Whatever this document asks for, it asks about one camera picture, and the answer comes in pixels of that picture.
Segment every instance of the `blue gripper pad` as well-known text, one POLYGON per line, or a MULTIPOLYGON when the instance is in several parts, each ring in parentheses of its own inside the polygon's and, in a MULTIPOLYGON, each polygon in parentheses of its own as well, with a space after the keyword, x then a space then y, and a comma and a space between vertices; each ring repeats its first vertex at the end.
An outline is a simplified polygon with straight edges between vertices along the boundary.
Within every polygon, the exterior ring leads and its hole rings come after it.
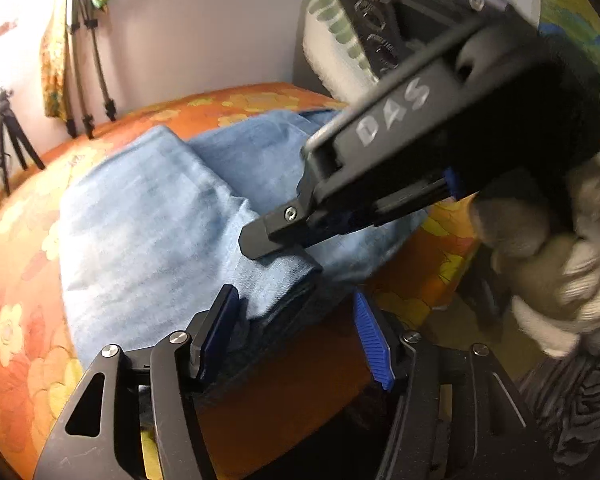
POLYGON ((390 391, 394 386, 395 375, 391 368, 389 345, 382 335, 365 295, 360 291, 357 291, 353 297, 353 319, 362 348, 365 350, 366 362, 374 379, 382 384, 384 390, 390 391))
POLYGON ((225 287, 229 287, 229 285, 224 285, 221 289, 227 290, 226 299, 220 306, 218 317, 202 346, 202 370, 198 377, 203 384, 209 384, 216 379, 240 311, 240 297, 237 289, 234 286, 230 286, 230 289, 225 289, 225 287))

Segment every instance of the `white wall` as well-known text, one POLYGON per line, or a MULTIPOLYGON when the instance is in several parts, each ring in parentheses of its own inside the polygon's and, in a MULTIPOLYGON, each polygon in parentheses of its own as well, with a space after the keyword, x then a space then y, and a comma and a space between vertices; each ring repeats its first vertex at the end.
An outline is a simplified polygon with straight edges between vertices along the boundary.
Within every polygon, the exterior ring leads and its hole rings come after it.
MULTIPOLYGON (((42 111, 38 52, 52 0, 13 1, 19 24, 0 40, 0 50, 11 66, 13 109, 43 153, 68 138, 64 125, 43 117, 42 111)), ((227 86, 289 81, 300 2, 111 0, 108 15, 99 17, 98 39, 118 110, 227 86)), ((81 45, 88 108, 99 123, 106 120, 102 96, 90 46, 86 41, 81 45)), ((75 92, 72 102, 79 116, 75 92)))

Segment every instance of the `tripod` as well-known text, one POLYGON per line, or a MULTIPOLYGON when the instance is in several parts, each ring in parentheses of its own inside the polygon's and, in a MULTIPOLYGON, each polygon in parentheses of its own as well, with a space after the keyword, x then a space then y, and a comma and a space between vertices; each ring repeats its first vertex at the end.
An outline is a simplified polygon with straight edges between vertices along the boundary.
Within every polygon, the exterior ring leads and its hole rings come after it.
POLYGON ((36 153, 36 150, 33 149, 33 146, 27 139, 22 126, 18 122, 16 115, 13 113, 11 109, 11 103, 9 102, 9 97, 13 94, 12 91, 6 91, 4 88, 0 88, 0 172, 2 176, 2 183, 4 184, 4 192, 9 196, 11 194, 11 189, 9 187, 9 170, 7 168, 7 154, 4 148, 4 133, 5 130, 9 134, 9 139, 11 141, 11 145, 13 146, 13 151, 18 157, 18 161, 20 162, 20 166, 23 170, 27 169, 27 161, 24 159, 24 155, 22 154, 22 147, 29 154, 34 164, 40 168, 40 170, 45 169, 45 165, 42 160, 36 153))
POLYGON ((116 104, 109 96, 109 90, 102 73, 102 64, 100 62, 100 53, 96 41, 95 29, 98 27, 98 20, 94 18, 95 8, 91 0, 66 0, 66 26, 68 33, 69 59, 71 60, 72 70, 74 72, 75 86, 78 94, 78 104, 82 113, 82 124, 87 137, 93 139, 93 115, 88 112, 84 89, 82 87, 82 75, 80 74, 80 62, 78 56, 78 41, 76 33, 80 29, 80 18, 85 28, 89 31, 91 37, 91 50, 93 53, 93 63, 98 74, 98 82, 104 99, 104 109, 111 122, 116 120, 116 104))

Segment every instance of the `orange floral bedspread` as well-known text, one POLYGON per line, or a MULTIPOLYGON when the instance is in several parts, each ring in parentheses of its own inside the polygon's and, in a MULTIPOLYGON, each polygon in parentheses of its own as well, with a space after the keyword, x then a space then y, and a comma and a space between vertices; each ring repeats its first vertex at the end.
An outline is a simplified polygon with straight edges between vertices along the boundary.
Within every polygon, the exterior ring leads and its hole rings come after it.
MULTIPOLYGON (((266 110, 315 107, 341 105, 288 84, 264 84, 143 108, 100 126, 96 140, 70 140, 45 154, 47 169, 31 171, 2 202, 0 451, 22 478, 32 478, 45 439, 82 375, 64 319, 59 276, 57 220, 64 190, 154 124, 166 124, 187 138, 266 110)), ((431 308, 448 303, 475 245, 465 209, 462 203, 436 205, 398 256, 369 281, 381 307, 406 324, 419 326, 431 308)), ((349 317, 341 309, 305 331, 244 386, 201 414, 219 478, 241 478, 275 459, 344 407, 369 380, 349 317), (328 355, 315 354, 315 348, 327 348, 328 355), (348 370, 335 382, 334 366, 348 370), (277 401, 258 407, 257 399, 263 398, 277 401)), ((148 475, 156 478, 155 449, 145 444, 148 475)))

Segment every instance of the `screw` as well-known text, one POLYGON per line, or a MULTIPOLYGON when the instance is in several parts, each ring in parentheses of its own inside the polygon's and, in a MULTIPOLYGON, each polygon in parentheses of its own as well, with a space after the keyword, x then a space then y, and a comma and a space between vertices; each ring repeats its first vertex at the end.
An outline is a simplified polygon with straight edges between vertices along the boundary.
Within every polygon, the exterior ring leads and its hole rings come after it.
POLYGON ((419 343, 422 339, 422 336, 420 335, 420 332, 416 332, 415 330, 408 330, 400 336, 400 339, 404 344, 414 344, 419 343))
POLYGON ((484 0, 469 0, 469 5, 473 10, 480 12, 484 9, 484 0))
POLYGON ((296 219, 298 212, 295 207, 287 207, 285 211, 285 220, 287 222, 293 222, 296 219))
POLYGON ((169 336, 169 343, 173 343, 174 345, 184 343, 187 340, 186 332, 174 332, 169 336))
POLYGON ((113 357, 118 353, 118 345, 107 345, 100 352, 103 357, 113 357))
POLYGON ((489 355, 489 347, 487 345, 483 345, 482 343, 476 343, 472 346, 472 350, 474 354, 479 355, 480 357, 486 357, 489 355))

